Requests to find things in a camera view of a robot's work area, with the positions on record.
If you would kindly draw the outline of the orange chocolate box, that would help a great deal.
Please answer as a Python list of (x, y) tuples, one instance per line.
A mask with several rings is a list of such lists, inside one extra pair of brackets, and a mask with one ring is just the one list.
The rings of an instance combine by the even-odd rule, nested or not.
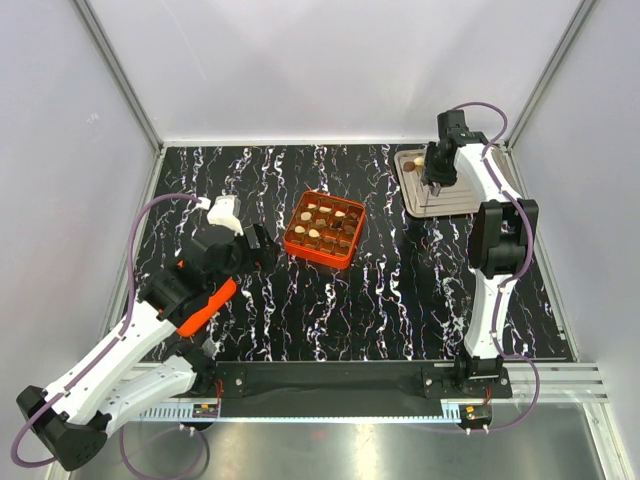
[(287, 254), (329, 268), (347, 269), (366, 219), (362, 203), (308, 190), (284, 233)]

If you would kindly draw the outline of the orange box lid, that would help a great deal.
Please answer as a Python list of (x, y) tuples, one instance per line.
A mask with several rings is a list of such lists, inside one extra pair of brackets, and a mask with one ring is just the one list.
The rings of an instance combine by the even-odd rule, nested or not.
[(176, 333), (183, 337), (192, 337), (198, 333), (207, 322), (224, 307), (237, 291), (237, 285), (232, 278), (229, 278), (218, 290), (208, 299), (207, 304), (191, 315), (177, 330)]

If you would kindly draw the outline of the metal tongs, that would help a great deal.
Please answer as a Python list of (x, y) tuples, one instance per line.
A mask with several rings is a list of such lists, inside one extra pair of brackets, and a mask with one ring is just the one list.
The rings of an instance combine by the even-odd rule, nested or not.
[(439, 213), (439, 202), (438, 195), (434, 195), (432, 193), (432, 186), (425, 184), (423, 186), (423, 194), (424, 199), (422, 200), (422, 210), (424, 218), (432, 218), (440, 215)]

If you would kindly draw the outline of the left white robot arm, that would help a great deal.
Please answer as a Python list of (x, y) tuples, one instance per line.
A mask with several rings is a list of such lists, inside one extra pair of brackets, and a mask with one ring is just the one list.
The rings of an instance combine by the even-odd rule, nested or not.
[(168, 337), (197, 333), (234, 295), (235, 276), (271, 271), (278, 254), (260, 224), (242, 232), (200, 228), (177, 258), (149, 276), (123, 319), (75, 367), (18, 395), (27, 428), (54, 461), (74, 471), (135, 416), (176, 395), (208, 394), (216, 382), (214, 363), (185, 344), (133, 382), (120, 381)]

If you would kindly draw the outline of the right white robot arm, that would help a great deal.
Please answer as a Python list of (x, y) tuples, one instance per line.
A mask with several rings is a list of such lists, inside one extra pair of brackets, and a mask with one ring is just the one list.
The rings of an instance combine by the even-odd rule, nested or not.
[(504, 324), (511, 294), (532, 261), (539, 207), (517, 193), (489, 153), (484, 134), (460, 124), (446, 127), (427, 146), (423, 182), (437, 194), (463, 173), (479, 200), (467, 247), (476, 282), (471, 320), (443, 384), (462, 397), (507, 399)]

